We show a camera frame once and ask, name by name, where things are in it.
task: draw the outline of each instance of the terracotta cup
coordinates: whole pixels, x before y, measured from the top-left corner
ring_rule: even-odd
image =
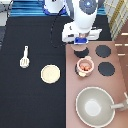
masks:
[[[77,73],[79,74],[79,76],[81,77],[89,76],[91,75],[93,70],[94,70],[94,63],[90,56],[81,58],[77,62]]]

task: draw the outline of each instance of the round black pad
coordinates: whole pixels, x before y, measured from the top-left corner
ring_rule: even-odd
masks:
[[[109,62],[102,62],[98,66],[100,74],[103,76],[112,76],[115,72],[114,66]]]
[[[83,51],[74,51],[74,54],[79,57],[79,58],[84,58],[85,56],[87,56],[89,54],[89,49],[86,48]]]
[[[99,45],[96,48],[96,54],[102,58],[106,58],[111,54],[111,49],[106,45]]]

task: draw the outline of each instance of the ceramic bowl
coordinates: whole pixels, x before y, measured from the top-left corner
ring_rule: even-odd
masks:
[[[76,98],[76,112],[79,118],[94,128],[105,127],[115,116],[112,97],[99,87],[87,87]]]

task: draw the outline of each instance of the black tablecloth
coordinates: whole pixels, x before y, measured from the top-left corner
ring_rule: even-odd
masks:
[[[66,128],[65,47],[55,49],[50,44],[54,18],[10,17],[7,21],[0,52],[0,128]],[[63,26],[70,21],[69,17],[57,19],[55,45],[63,43]],[[104,26],[103,21],[96,20],[94,25]],[[22,69],[19,62],[25,46],[29,46],[30,66]],[[47,64],[60,68],[61,77],[55,84],[41,79],[41,69]]]

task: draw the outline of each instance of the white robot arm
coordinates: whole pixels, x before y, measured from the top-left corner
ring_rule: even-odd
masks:
[[[98,39],[102,29],[92,26],[97,9],[103,2],[104,0],[65,0],[66,11],[74,21],[64,25],[62,41],[84,44],[88,43],[88,40]]]

